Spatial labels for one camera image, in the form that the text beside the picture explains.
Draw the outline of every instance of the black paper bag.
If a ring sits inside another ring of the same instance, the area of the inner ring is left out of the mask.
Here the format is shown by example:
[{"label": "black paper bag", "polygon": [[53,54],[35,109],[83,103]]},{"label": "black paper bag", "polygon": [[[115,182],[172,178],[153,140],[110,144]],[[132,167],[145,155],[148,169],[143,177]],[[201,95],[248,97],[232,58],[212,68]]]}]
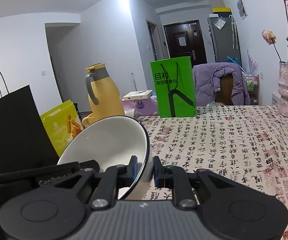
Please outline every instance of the black paper bag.
[{"label": "black paper bag", "polygon": [[0,98],[0,174],[55,165],[58,159],[30,87]]}]

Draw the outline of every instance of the thermos handle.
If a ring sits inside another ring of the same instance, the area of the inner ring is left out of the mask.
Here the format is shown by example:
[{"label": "thermos handle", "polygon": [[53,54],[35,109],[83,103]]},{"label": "thermos handle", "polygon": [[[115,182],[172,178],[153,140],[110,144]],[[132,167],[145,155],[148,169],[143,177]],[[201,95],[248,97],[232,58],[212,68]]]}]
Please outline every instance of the thermos handle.
[{"label": "thermos handle", "polygon": [[91,100],[93,101],[94,105],[98,105],[99,101],[96,98],[96,96],[94,95],[93,89],[92,89],[92,85],[91,85],[91,77],[94,76],[94,73],[89,73],[85,80],[86,80],[86,88],[88,91],[88,94],[90,95]]}]

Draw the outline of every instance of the thermos lid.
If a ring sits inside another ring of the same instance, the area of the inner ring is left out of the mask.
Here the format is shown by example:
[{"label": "thermos lid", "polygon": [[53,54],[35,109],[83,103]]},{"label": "thermos lid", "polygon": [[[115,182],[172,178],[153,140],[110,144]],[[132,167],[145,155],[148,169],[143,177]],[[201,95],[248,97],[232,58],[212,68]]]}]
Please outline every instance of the thermos lid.
[{"label": "thermos lid", "polygon": [[99,63],[99,64],[88,67],[86,71],[91,71],[93,69],[99,69],[99,68],[104,68],[104,67],[105,67],[105,63]]}]

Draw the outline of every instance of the book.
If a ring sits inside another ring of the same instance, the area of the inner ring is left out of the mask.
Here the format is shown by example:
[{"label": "book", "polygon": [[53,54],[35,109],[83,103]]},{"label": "book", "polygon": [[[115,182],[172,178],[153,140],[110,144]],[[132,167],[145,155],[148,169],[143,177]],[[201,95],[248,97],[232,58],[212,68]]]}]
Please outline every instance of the book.
[{"label": "book", "polygon": [[148,99],[153,94],[153,90],[142,90],[128,93],[123,97],[124,101]]}]

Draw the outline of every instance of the purple down coat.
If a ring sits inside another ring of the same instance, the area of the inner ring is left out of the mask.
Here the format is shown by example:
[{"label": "purple down coat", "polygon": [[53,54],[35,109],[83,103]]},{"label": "purple down coat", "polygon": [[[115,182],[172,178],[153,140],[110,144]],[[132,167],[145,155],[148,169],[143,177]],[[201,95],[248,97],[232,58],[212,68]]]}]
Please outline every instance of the purple down coat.
[{"label": "purple down coat", "polygon": [[210,63],[193,67],[193,79],[197,106],[206,106],[215,101],[215,92],[221,90],[221,77],[232,74],[234,88],[231,101],[235,106],[250,105],[247,83],[238,65],[235,63]]}]

